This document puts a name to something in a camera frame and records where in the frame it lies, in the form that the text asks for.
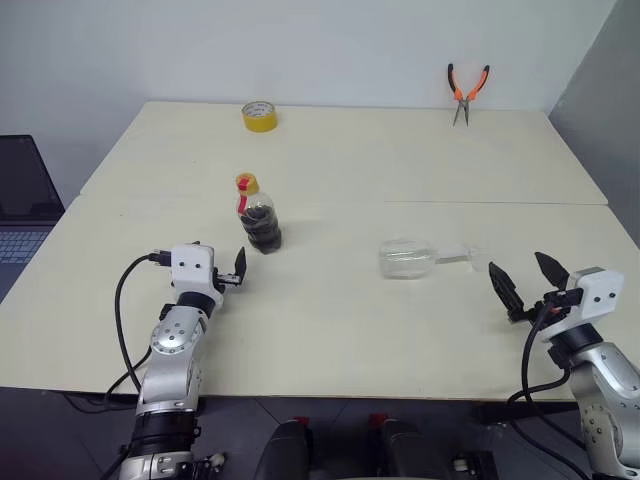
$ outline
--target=yellow bottle cap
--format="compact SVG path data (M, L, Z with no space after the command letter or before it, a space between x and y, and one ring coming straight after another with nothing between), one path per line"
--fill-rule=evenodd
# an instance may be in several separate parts
M253 195L260 191L260 185L252 173L241 173L236 177L236 186L240 195Z

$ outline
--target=yellow tape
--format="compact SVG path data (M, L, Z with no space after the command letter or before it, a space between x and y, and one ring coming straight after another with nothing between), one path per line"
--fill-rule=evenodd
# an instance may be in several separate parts
M278 125L276 107L269 102L251 102L242 107L244 124L252 132L268 132Z

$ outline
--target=plastic bottle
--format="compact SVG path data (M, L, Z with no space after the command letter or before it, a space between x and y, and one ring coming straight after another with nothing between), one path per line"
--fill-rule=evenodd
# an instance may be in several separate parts
M240 194L236 212L251 245L265 254L278 250L282 243L282 233L278 227L273 200L260 191L258 181L251 173L238 175L236 186Z

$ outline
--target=black connector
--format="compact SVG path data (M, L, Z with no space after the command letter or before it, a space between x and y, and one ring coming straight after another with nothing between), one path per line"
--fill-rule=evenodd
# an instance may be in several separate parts
M171 266L171 252L167 250L157 250L149 254L149 260L157 263L161 267Z

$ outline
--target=gray floor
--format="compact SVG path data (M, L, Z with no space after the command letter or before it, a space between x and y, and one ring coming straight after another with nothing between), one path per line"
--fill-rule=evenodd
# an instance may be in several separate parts
M194 451L200 456L228 454L222 480L251 479L277 423L305 416L316 436L317 462L338 476L358 474L369 414L385 412L416 424L444 458L460 449L493 451L502 480L575 478L510 428L478 425L471 409L467 402L208 398L199 418L202 436ZM0 389L0 412L0 477L7 479L98 478L115 458L118 446L127 442L133 426L132 411L85 415L71 409L59 394L36 390ZM553 418L579 434L577 411ZM549 433L537 420L523 424L589 472L584 453L576 447Z

